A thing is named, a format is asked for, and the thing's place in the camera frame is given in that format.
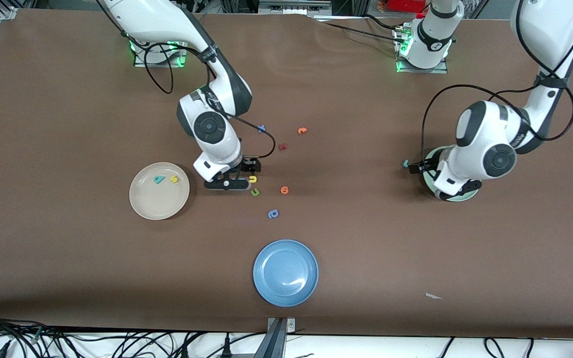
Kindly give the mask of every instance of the white floor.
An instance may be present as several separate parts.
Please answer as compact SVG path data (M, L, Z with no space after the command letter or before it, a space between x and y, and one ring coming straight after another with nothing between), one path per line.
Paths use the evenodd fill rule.
M105 336L123 336L125 334L107 334ZM232 334L231 339L244 334ZM104 335L80 335L86 338L97 338ZM178 348L185 337L184 333L174 333L174 347ZM199 337L189 346L191 358L205 358L211 352L220 348L225 334L209 333ZM254 353L259 346L263 335L249 337L233 344L231 349L234 354ZM300 358L312 354L312 358L438 358L449 338L417 338L417 337L364 337L364 336L289 336L286 344L285 358ZM0 338L0 348L8 341L8 338ZM100 342L77 342L73 340L77 350L85 358L110 358L123 339L104 340ZM171 351L171 339L165 337L160 340L162 346ZM527 339L497 339L506 358L524 358L528 349ZM128 351L123 357L131 358L139 347L146 344L141 340ZM498 351L490 343L491 351L500 357ZM160 349L148 349L158 358L166 358ZM50 356L61 358L55 345L51 345ZM66 356L75 358L71 351L66 351ZM28 357L34 358L28 351ZM482 338L455 338L446 354L448 358L491 358L485 351ZM535 340L531 358L573 358L573 340ZM23 358L19 344L10 345L6 358Z

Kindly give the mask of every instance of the cable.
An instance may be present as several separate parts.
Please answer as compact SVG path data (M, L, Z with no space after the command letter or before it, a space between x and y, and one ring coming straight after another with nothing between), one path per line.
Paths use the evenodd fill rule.
M205 335L206 333L207 333L207 332L202 331L202 332L197 332L195 335L193 335L193 336L191 336L191 337L189 337L189 338L187 338L187 336L185 336L186 341L183 342L183 344L180 346L179 349L173 351L173 352L169 355L170 358L178 358L178 356L181 355L182 351L183 351L183 350L186 350L187 347L189 347L189 345L190 345L193 341L196 340L196 338L198 338L198 337L200 337L200 336L202 336L202 335Z
M525 358L530 358L530 354L532 353L532 348L534 348L534 338L528 338L530 340L530 347L527 349L527 353L525 354Z
M428 112L430 111L430 107L432 107L432 104L435 102L435 100L445 91L448 91L450 89L455 89L455 88L471 88L471 89L476 89L479 91L484 91L485 93L492 95L493 97L498 98L499 100L503 101L505 104L507 104L507 106L509 106L510 108L512 108L519 116L521 116L521 121L525 122L527 124L527 122L525 121L525 118L523 118L523 115L521 115L521 112L518 110L518 108L516 108L516 106L514 106L509 100L503 98L501 95L499 95L497 92L493 92L490 91L488 89L482 88L480 86L475 86L475 85L465 85L465 84L460 84L460 85L452 85L452 86L448 86L447 88L441 89L439 92L437 92L436 95L434 95L434 97L432 97L432 100L430 100L428 106L426 107L426 111L423 113L423 119L421 120L421 151L420 151L420 155L421 155L421 161L424 161L424 152L425 152L425 127L426 127L426 118L428 117ZM571 91L568 91L568 93L570 94L570 98L573 102L573 94L571 94ZM539 140L544 140L544 141L553 141L553 140L557 140L560 137L564 136L567 131L570 129L570 127L573 124L573 114L572 114L572 118L571 120L567 123L566 127L564 128L564 130L557 136L554 136L552 138L544 138L539 136L539 134L537 132L534 131L534 129L532 129L532 127L530 127L529 124L528 125L528 131L532 132L532 134L534 134L534 136L539 139ZM428 175L430 175L432 177L432 179L436 179L434 177L434 175L432 175L431 172L426 172L428 173Z
M211 82L211 79L210 79L210 77L209 77L209 71L207 71L207 85L206 85L207 88L209 88L209 82ZM239 121L239 122L243 122L244 124L250 126L251 128L257 129L257 131L259 131L259 132L261 132L261 133L264 133L264 134L266 134L267 136L269 136L269 138L271 138L271 141L273 142L273 145L272 145L272 147L271 147L271 150L269 150L268 153L264 154L263 156L244 156L245 158L256 158L256 159L266 158L266 157L270 156L271 154L273 154L273 152L276 150L276 139L275 139L275 137L274 137L271 133L269 133L266 129L262 129L262 128L258 127L257 125L255 125L255 124L253 124L253 123L251 123L251 122L247 122L246 120L244 120L244 119L242 119L242 118L240 118L240 117L238 117L238 116L235 116L235 115L232 115L232 114L227 113L227 112L225 112L225 111L220 111L220 110L218 110L217 108L214 108L214 106L211 104L211 102L209 102L209 100L207 101L207 104L209 104L209 107L211 107L211 109L213 109L213 110L216 111L217 113L220 113L220 115L228 116L228 117L230 117L230 118L234 118L235 120L237 120L237 121Z
M235 342L241 341L245 338L249 338L252 336L257 336L257 335L265 335L266 332L258 332L258 333L251 333L250 335L245 335L239 338L236 338L234 340L232 340L231 342L229 342L230 345L234 344ZM213 356L215 356L218 352L220 352L223 348L225 348L225 346L223 345L222 347L216 349L215 351L211 352L211 354L209 354L208 356L206 356L205 358L212 358Z
M555 79L560 79L559 75L557 75L556 71L560 68L560 66L564 63L564 61L567 59L567 57L571 54L571 52L573 52L573 45L570 47L570 49L567 51L567 53L565 54L565 56L563 57L563 60L561 60L559 62L559 64L557 65L557 67L552 70L549 66L547 66L546 64L543 63L543 61L541 61L538 57L536 57L536 55L534 55L532 53L532 51L530 50L530 48L528 47L527 43L525 43L525 40L523 39L523 34L521 34L521 10L523 7L523 2L524 0L519 0L518 3L518 7L516 9L516 18L515 18L515 28L516 28L516 37L519 39L519 43L521 43L521 46L523 46L523 49L525 50L525 52L527 52L527 54L530 56L530 58L532 58L537 64L539 64L539 66L541 66L541 68L543 68L544 70L548 71L550 77L553 77ZM568 87L565 89L567 92L567 95L570 98L570 101L572 103L572 115L567 123L566 128L560 132L559 135L557 136L553 136L551 138L545 138L541 135L539 135L537 132L535 132L532 127L529 128L529 131L532 132L532 134L534 134L534 137L537 138L537 140L541 140L541 141L553 141L553 140L557 140L559 138L561 138L562 136L564 136L567 131L570 129L570 127L573 124L573 93L572 90Z
M352 29L350 27L345 27L345 26L341 26L341 25L336 25L334 23L328 23L325 22L327 25L332 26L332 27L337 27L338 29L344 29L344 30L349 30L349 31L353 31L353 32L357 32L359 34L364 34L364 35L368 35L368 36L373 36L376 38L382 38L382 39L389 39L390 41L393 42L404 42L403 39L400 38L391 38L388 36L382 36L382 35L378 35L378 34L373 34L372 32L366 32L366 31L362 31L362 30L357 30L357 29Z
M36 349L34 349L34 347L30 344L30 342L28 342L28 340L25 339L25 337L23 337L23 335L19 334L18 332L14 331L13 329L10 329L9 327L0 324L0 329L2 329L3 331L6 331L7 333L9 333L10 335L13 336L13 338L19 343L22 353L23 353L23 358L27 358L27 353L25 351L25 348L22 344L25 343L30 350L32 351L32 353L35 355L35 357L39 358L39 353L36 351Z
M491 355L492 358L498 358L497 356L492 354L491 351L489 351L489 347L487 346L487 341L491 341L496 346L496 349L498 349L498 353L501 356L501 358L505 358L505 356L503 355L503 351L501 351L501 347L498 346L498 343L496 342L496 340L494 340L494 338L490 337L484 338L483 340L483 347L486 349L487 354Z
M164 42L157 42L155 44L153 44L152 46L148 47L145 50L145 57L143 57L143 62L145 63L145 70L147 70L147 75L149 75L150 79L152 79L152 81L154 82L154 84L161 89L161 91L165 92L166 94L171 94L174 91L174 73L171 70L171 63L169 62L169 56L167 55L167 52L164 50L163 46L164 45L168 45L168 43L164 43ZM152 50L152 48L159 46L161 47L161 51L162 53L165 55L165 61L166 63L168 63L168 67L169 67L169 77L171 78L171 84L169 85L169 90L164 89L159 82L154 78L154 76L152 75L152 72L150 71L150 66L148 66L147 64L147 54L150 53L150 51Z
M138 356L138 354L143 349L146 349L148 346L150 346L152 344L156 344L167 356L170 356L171 354L166 349L164 349L160 344L156 343L157 340L163 338L164 336L171 336L171 332L163 333L162 335L159 335L158 337L153 338L148 344L142 346L138 351L136 351L136 353L134 353L134 357ZM172 342L172 349L171 350L174 351L174 347L173 347L174 341L171 340L171 342Z
M396 25L396 26L386 25L386 23L381 22L380 19L376 18L375 16L373 16L372 14L369 14L369 13L362 14L361 17L370 18L371 20L375 21L377 23L377 25L379 25L385 29L388 29L388 30L395 30L395 27L404 24L404 23L400 23L400 25Z
M445 358L446 354L448 353L448 348L450 348L450 345L452 344L452 342L454 340L455 340L455 337L450 337L450 340L448 341L448 343L444 347L444 351L441 353L441 356L439 356L439 358Z
M229 332L227 332L227 336L225 336L225 345L222 346L222 354L220 358L232 358L233 354L231 353L231 342L229 341Z
M500 90L500 91L498 91L496 94L501 94L501 93L524 93L524 92L526 92L526 91L531 91L531 90L533 90L533 89L535 89L535 88L537 88L537 87L538 87L538 85L534 85L534 86L531 86L530 88L521 89L521 90ZM490 98L488 98L487 100L492 100L494 97L495 97L495 96L492 95L492 96L491 96Z

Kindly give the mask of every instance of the metal bracket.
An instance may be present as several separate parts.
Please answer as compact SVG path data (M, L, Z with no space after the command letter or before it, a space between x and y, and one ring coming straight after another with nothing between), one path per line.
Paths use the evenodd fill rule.
M16 12L19 10L16 7L8 7L9 11L0 12L0 21L2 20L12 20L16 16Z
M410 23L404 23L404 25L398 27L396 30L392 30L393 38L402 39L404 42L395 42L395 57L396 57L396 68L397 72L411 72L411 73L448 73L448 66L446 64L446 59L442 59L437 66L433 68L418 68L413 66L408 60L401 55L402 51L406 50L409 46L409 40L411 37L411 27Z
M288 319L269 319L269 330L253 358L284 358L287 346Z
M273 324L273 322L275 322L275 320L276 320L275 317L269 317L269 320L267 322L267 332L269 331L271 325ZM295 332L295 317L288 317L286 319L286 332L287 333Z

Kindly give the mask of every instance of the white plate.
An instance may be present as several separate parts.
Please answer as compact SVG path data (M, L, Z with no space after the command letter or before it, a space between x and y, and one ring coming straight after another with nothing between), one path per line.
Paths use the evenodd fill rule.
M165 177L160 183L155 177ZM171 177L176 176L176 183ZM129 188L129 202L141 217L162 220L178 213L189 197L189 178L177 165L156 163L141 170Z

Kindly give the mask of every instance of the white paper scrap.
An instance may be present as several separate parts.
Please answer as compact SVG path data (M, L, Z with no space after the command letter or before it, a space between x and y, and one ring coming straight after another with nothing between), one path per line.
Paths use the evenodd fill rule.
M426 292L426 297L430 297L432 299L443 299L443 298L439 297L438 295L429 294L428 292Z

